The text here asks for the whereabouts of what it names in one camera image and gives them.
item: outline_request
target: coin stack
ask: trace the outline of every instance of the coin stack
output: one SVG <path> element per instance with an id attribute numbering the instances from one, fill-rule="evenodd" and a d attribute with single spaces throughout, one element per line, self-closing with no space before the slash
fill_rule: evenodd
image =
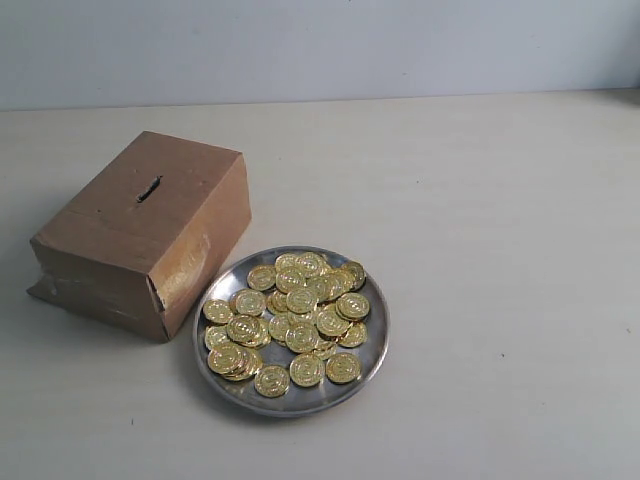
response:
<path id="1" fill-rule="evenodd" d="M 355 292 L 365 281 L 359 263 L 333 268 L 315 252 L 284 253 L 275 265 L 254 267 L 247 275 L 249 288 L 229 302 L 207 300 L 203 306 L 213 323 L 204 335 L 209 368 L 229 381 L 255 375 L 256 391 L 265 397 L 284 395 L 291 381 L 313 387 L 325 375 L 337 384 L 355 380 L 361 373 L 358 357 L 337 350 L 367 341 L 370 305 Z M 263 366 L 257 349 L 271 339 L 297 354 L 288 370 Z"/>

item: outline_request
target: white table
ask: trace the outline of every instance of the white table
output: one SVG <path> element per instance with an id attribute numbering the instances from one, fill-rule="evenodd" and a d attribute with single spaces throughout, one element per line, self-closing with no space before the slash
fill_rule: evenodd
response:
<path id="1" fill-rule="evenodd" d="M 0 114 L 0 478 L 636 479 L 640 92 Z M 141 130 L 245 152 L 254 220 L 358 258 L 378 376 L 296 420 L 27 297 L 28 238 Z"/>

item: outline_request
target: coin slot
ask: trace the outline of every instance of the coin slot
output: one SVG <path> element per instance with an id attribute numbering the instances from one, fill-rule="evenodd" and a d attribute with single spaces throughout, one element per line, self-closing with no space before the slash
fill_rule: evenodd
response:
<path id="1" fill-rule="evenodd" d="M 149 198 L 149 195 L 151 195 L 155 191 L 155 189 L 160 186 L 160 179 L 162 179 L 162 175 L 158 175 L 156 178 L 154 178 L 153 181 L 151 182 L 151 185 L 149 185 L 149 188 L 147 188 L 144 192 L 138 195 L 136 201 L 138 203 L 142 203 L 147 198 Z"/>

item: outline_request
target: cardboard box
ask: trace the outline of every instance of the cardboard box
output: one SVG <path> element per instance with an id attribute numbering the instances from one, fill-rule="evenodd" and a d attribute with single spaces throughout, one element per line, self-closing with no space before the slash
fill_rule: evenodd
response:
<path id="1" fill-rule="evenodd" d="M 241 153 L 144 132 L 31 239 L 28 292 L 168 341 L 250 219 Z"/>

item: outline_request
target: white wall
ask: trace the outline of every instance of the white wall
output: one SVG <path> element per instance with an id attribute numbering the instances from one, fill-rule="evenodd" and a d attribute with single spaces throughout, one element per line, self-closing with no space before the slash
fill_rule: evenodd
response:
<path id="1" fill-rule="evenodd" d="M 638 0 L 0 0 L 0 109 L 628 87 Z"/>

